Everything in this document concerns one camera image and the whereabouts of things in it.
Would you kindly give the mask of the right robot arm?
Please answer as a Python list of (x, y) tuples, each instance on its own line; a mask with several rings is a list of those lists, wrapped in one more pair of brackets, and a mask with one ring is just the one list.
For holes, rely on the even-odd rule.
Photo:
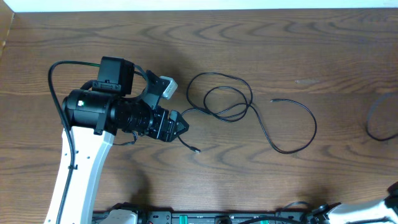
[(361, 204), (322, 205), (305, 216), (308, 224), (397, 224), (397, 182), (388, 189), (384, 199)]

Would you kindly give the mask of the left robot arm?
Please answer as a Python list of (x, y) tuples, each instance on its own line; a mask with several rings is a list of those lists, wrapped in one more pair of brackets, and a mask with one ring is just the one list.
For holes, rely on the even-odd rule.
[(172, 142), (189, 129), (175, 110), (159, 106), (170, 99), (178, 85), (173, 78), (158, 77), (150, 70), (117, 57), (102, 57), (95, 66), (95, 80), (59, 101), (52, 75), (48, 84), (63, 124), (62, 156), (46, 223), (91, 223), (104, 162), (118, 131), (134, 138), (148, 136)]

